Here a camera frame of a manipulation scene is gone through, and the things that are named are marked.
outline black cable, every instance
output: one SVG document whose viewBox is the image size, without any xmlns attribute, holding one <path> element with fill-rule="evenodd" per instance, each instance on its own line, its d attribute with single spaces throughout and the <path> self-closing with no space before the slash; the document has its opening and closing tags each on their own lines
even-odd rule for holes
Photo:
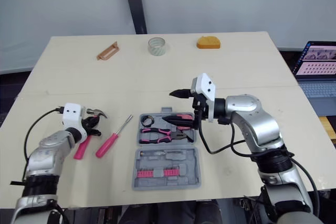
<svg viewBox="0 0 336 224">
<path fill-rule="evenodd" d="M 55 209 L 62 215 L 63 222 L 65 224 L 70 224 L 70 221 L 69 221 L 68 217 L 65 215 L 63 209 L 59 206 L 59 204 L 57 204 L 57 206 L 55 207 Z"/>
<path fill-rule="evenodd" d="M 314 180 L 312 179 L 312 177 L 310 176 L 309 172 L 299 163 L 297 162 L 295 159 L 293 159 L 292 157 L 290 158 L 290 160 L 296 164 L 297 166 L 300 167 L 300 169 L 305 173 L 305 175 L 308 177 L 311 186 L 313 187 L 314 190 L 314 215 L 318 218 L 320 215 L 320 197 L 319 197 L 319 192 L 317 191 L 316 185 L 314 183 Z"/>
<path fill-rule="evenodd" d="M 209 149 L 209 146 L 207 145 L 205 139 L 204 139 L 204 136 L 203 136 L 203 132 L 202 132 L 202 111 L 199 110 L 198 111 L 198 132 L 199 132 L 199 135 L 201 137 L 201 140 L 206 148 L 206 150 L 210 153 L 210 154 L 217 154 L 229 147 L 231 147 L 231 150 L 238 156 L 241 156 L 241 157 L 259 157 L 259 156 L 263 156 L 267 153 L 271 153 L 271 152 L 274 152 L 274 151 L 278 151 L 277 149 L 270 149 L 270 150 L 266 150 L 266 151 L 263 151 L 263 152 L 260 152 L 260 153 L 253 153 L 253 154 L 244 154 L 244 153 L 240 153 L 240 152 L 237 152 L 234 148 L 234 145 L 236 144 L 240 144 L 240 143 L 243 143 L 245 142 L 245 140 L 241 140 L 241 141 L 238 141 L 238 142 L 234 142 L 234 139 L 235 139 L 235 127 L 233 125 L 233 123 L 230 123 L 230 126 L 231 126 L 231 129 L 232 129 L 232 136 L 231 136 L 231 142 L 230 144 L 216 150 L 216 151 L 211 151 Z M 295 163 L 297 166 L 300 167 L 300 169 L 306 174 L 306 176 L 308 177 L 310 183 L 311 183 L 311 186 L 314 190 L 314 209 L 313 209 L 313 213 L 316 217 L 319 217 L 320 215 L 320 198 L 319 198 L 319 193 L 317 191 L 317 188 L 316 188 L 316 185 L 314 183 L 314 180 L 312 179 L 312 177 L 310 176 L 310 174 L 308 173 L 308 171 L 299 163 L 297 162 L 295 159 L 293 159 L 292 157 L 294 156 L 293 153 L 289 152 L 290 154 L 290 160 Z"/>
<path fill-rule="evenodd" d="M 210 154 L 217 154 L 225 149 L 228 149 L 230 148 L 232 145 L 235 145 L 235 144 L 240 144 L 240 143 L 243 143 L 245 142 L 245 140 L 240 140 L 238 142 L 233 142 L 234 138 L 235 138 L 235 128 L 233 128 L 232 130 L 232 137 L 231 137 L 231 143 L 228 144 L 228 145 L 225 145 L 224 147 L 216 150 L 216 151 L 211 151 L 209 149 L 209 146 L 207 145 L 206 141 L 205 141 L 205 138 L 203 136 L 203 132 L 202 132 L 202 111 L 199 110 L 198 111 L 198 132 L 199 132 L 199 136 L 201 137 L 201 140 L 206 148 L 206 150 L 210 153 Z"/>
<path fill-rule="evenodd" d="M 53 113 L 55 111 L 59 111 L 59 109 L 53 109 L 53 110 L 50 110 L 48 111 L 47 113 L 43 114 L 42 116 L 40 116 L 32 125 L 31 127 L 29 128 L 27 134 L 26 134 L 26 138 L 25 138 L 25 143 L 24 143 L 24 146 L 23 146 L 23 152 L 24 152 L 24 155 L 25 155 L 25 160 L 26 162 L 28 163 L 28 155 L 27 155 L 27 141 L 28 141 L 28 137 L 29 137 L 29 134 L 30 132 L 32 131 L 33 127 L 35 126 L 35 124 L 38 123 L 38 121 L 40 121 L 42 118 L 44 118 L 46 115 L 50 114 L 50 113 Z"/>
<path fill-rule="evenodd" d="M 257 198 L 257 199 L 253 199 L 252 197 L 248 197 L 248 196 L 246 196 L 246 195 L 244 195 L 244 197 L 247 198 L 247 199 L 249 199 L 249 200 L 252 200 L 252 201 L 254 201 L 254 202 L 258 202 L 258 203 L 260 203 L 260 204 L 262 204 L 262 205 L 264 205 L 264 206 L 268 206 L 268 207 L 273 207 L 273 208 L 274 208 L 274 206 L 273 206 L 272 204 L 263 202 L 262 200 L 259 200 L 259 198 Z"/>
<path fill-rule="evenodd" d="M 254 204 L 254 208 L 253 208 L 253 211 L 250 215 L 250 218 L 248 219 L 248 224 L 251 224 L 252 223 L 252 220 L 253 220 L 253 216 L 255 215 L 255 212 L 256 212 L 256 209 L 257 209 L 257 204 L 259 203 L 259 199 L 261 197 L 261 194 L 259 195 L 259 197 L 257 198 L 256 200 L 256 203 Z"/>
<path fill-rule="evenodd" d="M 29 163 L 29 158 L 28 158 L 28 161 L 26 162 L 25 168 L 23 170 L 22 179 L 21 179 L 22 182 L 25 180 L 26 169 L 27 169 L 28 163 Z"/>
</svg>

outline pliers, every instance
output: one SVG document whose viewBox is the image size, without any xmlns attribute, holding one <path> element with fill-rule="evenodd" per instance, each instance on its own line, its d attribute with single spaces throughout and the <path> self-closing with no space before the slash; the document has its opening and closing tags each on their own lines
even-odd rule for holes
<svg viewBox="0 0 336 224">
<path fill-rule="evenodd" d="M 159 144 L 159 143 L 170 143 L 173 139 L 183 139 L 187 138 L 188 140 L 190 139 L 187 134 L 184 134 L 182 132 L 177 132 L 177 131 L 171 131 L 169 129 L 159 129 L 159 128 L 148 128 L 148 129 L 141 129 L 141 133 L 161 133 L 166 136 L 154 139 L 154 140 L 149 140 L 149 139 L 140 139 L 139 143 L 140 144 Z"/>
</svg>

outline gray tool tray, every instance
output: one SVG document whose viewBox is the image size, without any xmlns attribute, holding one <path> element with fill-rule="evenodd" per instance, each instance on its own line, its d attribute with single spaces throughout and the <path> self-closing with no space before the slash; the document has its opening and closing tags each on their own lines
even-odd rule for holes
<svg viewBox="0 0 336 224">
<path fill-rule="evenodd" d="M 170 129 L 172 132 L 179 131 L 176 126 L 167 123 L 162 117 L 176 114 L 191 113 L 173 113 L 172 108 L 162 108 L 161 113 L 142 114 L 139 118 L 139 130 L 137 143 L 140 148 L 135 153 L 135 163 L 133 171 L 133 190 L 168 190 L 168 189 L 187 189 L 196 188 L 201 185 L 201 172 L 198 158 L 198 151 L 194 143 L 184 138 L 181 140 L 172 140 L 169 143 L 158 144 L 140 144 L 140 138 L 157 139 L 164 135 L 159 133 L 140 133 L 142 129 L 149 129 L 141 124 L 141 119 L 145 115 L 154 118 L 154 124 L 151 127 L 160 129 Z M 193 129 L 184 130 L 190 138 L 196 141 L 196 132 Z M 178 168 L 178 176 L 164 176 L 164 170 Z M 153 177 L 138 178 L 138 171 L 153 171 Z"/>
</svg>

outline laptop screen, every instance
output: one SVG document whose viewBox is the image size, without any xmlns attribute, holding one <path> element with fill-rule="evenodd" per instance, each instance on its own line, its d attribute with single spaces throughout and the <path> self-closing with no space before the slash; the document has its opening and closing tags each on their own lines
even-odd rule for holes
<svg viewBox="0 0 336 224">
<path fill-rule="evenodd" d="M 336 78 L 336 42 L 309 41 L 292 72 L 297 79 Z"/>
</svg>

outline wooden table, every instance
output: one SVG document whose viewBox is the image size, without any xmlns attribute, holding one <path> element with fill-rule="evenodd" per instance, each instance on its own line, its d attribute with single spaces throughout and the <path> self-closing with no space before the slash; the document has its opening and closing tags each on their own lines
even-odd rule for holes
<svg viewBox="0 0 336 224">
<path fill-rule="evenodd" d="M 0 207 L 13 208 L 22 187 L 23 140 L 27 129 L 44 112 L 75 102 L 105 111 L 101 138 L 93 137 L 85 157 L 76 161 L 75 150 L 65 160 L 58 184 L 63 207 L 114 206 L 149 202 L 241 197 L 258 195 L 262 182 L 257 166 L 248 158 L 226 150 L 209 155 L 198 138 L 202 185 L 198 189 L 133 191 L 132 172 L 137 148 L 137 125 L 142 113 L 192 111 L 192 100 L 170 97 L 170 91 L 189 88 L 201 72 L 217 85 L 216 97 L 249 93 L 260 98 L 264 109 L 277 120 L 283 139 L 296 159 L 309 171 L 318 189 L 336 187 L 333 173 L 335 149 L 309 101 L 297 85 L 268 34 L 215 34 L 221 49 L 199 50 L 200 34 L 156 35 L 169 48 L 164 56 L 151 56 L 147 41 L 153 35 L 55 37 L 16 99 L 0 128 Z M 121 50 L 108 61 L 96 55 L 114 41 Z M 122 132 L 113 149 L 102 159 L 94 156 L 102 141 L 129 114 L 134 119 Z M 211 149 L 229 143 L 230 127 L 204 123 Z M 45 136 L 62 129 L 61 115 L 43 119 L 31 132 L 30 153 Z M 242 139 L 239 130 L 236 140 Z M 238 150 L 248 152 L 246 145 Z M 301 173 L 308 190 L 309 181 Z"/>
</svg>

